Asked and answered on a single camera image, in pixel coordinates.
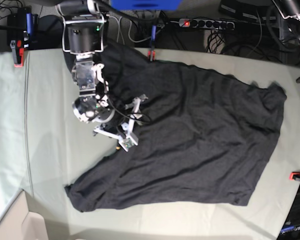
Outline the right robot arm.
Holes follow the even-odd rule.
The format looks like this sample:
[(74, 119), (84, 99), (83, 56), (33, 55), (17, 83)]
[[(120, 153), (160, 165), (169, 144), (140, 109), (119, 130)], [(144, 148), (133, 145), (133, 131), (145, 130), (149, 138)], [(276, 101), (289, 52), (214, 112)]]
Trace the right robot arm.
[(71, 74), (79, 90), (74, 115), (80, 122), (97, 123), (94, 133), (116, 139), (125, 148), (138, 145), (134, 126), (143, 122), (140, 105), (147, 97), (116, 107), (99, 58), (107, 44), (109, 14), (94, 0), (63, 0), (56, 9), (63, 21), (62, 49), (74, 56)]

